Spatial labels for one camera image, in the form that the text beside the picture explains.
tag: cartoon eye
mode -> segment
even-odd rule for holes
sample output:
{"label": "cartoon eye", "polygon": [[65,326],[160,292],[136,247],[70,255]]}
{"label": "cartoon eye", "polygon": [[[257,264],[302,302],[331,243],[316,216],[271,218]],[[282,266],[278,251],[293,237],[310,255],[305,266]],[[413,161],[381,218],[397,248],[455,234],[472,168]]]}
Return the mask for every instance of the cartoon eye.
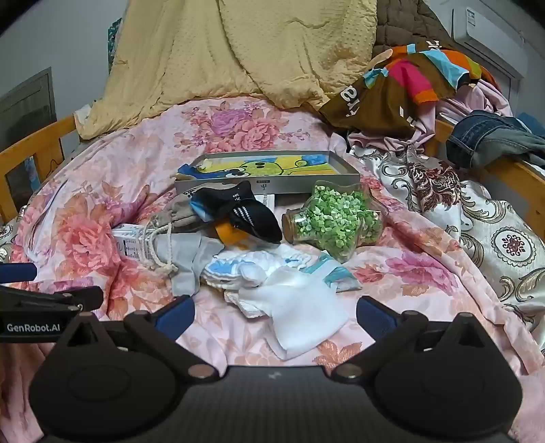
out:
{"label": "cartoon eye", "polygon": [[226,178],[234,178],[234,177],[247,177],[250,174],[247,173],[244,169],[241,167],[234,167],[232,169],[226,169],[225,170],[225,177]]}

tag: gray box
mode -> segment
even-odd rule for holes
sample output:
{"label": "gray box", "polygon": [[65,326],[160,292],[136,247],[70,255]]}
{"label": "gray box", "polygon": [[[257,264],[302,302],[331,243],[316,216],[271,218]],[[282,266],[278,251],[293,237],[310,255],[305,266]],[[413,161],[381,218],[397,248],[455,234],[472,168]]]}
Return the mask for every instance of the gray box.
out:
{"label": "gray box", "polygon": [[360,174],[349,163],[332,151],[255,151],[255,152],[225,152],[219,154],[204,154],[197,157],[190,166],[197,167],[206,159],[228,159],[244,157],[246,161],[259,161],[260,158],[300,156],[300,155],[325,155],[328,156],[329,165],[337,171],[336,174],[311,174],[311,175],[269,175],[247,177],[220,177],[220,178],[195,178],[189,180],[176,180],[174,186],[176,192],[181,194],[188,189],[204,183],[237,184],[248,180],[252,185],[255,195],[259,194],[310,194],[313,191],[316,180],[327,180],[342,186],[359,183]]}

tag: air conditioner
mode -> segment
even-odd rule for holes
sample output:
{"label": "air conditioner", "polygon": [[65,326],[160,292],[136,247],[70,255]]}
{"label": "air conditioner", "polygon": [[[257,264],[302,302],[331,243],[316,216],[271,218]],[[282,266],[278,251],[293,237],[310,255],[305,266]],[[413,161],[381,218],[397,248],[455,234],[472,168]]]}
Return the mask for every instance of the air conditioner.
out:
{"label": "air conditioner", "polygon": [[526,76],[528,57],[524,48],[471,8],[453,9],[452,36],[457,43],[477,53],[514,79],[520,80]]}

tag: green beads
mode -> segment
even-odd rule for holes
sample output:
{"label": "green beads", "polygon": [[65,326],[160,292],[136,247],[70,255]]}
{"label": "green beads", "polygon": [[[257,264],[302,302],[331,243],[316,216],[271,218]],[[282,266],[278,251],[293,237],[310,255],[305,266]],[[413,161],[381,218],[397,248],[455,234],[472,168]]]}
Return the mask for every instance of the green beads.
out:
{"label": "green beads", "polygon": [[378,239],[382,223],[379,212],[367,208],[360,191],[340,193],[327,186],[314,186],[308,205],[295,221],[298,237],[313,240],[333,257],[346,261],[358,243]]}

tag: jeans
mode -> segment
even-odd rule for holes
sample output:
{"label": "jeans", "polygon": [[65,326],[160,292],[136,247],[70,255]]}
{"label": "jeans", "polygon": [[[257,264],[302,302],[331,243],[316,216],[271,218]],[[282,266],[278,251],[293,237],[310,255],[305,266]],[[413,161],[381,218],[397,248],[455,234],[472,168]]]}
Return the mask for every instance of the jeans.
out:
{"label": "jeans", "polygon": [[517,154],[545,166],[545,139],[526,131],[513,117],[473,111],[446,142],[446,155],[457,167],[484,167],[502,155]]}

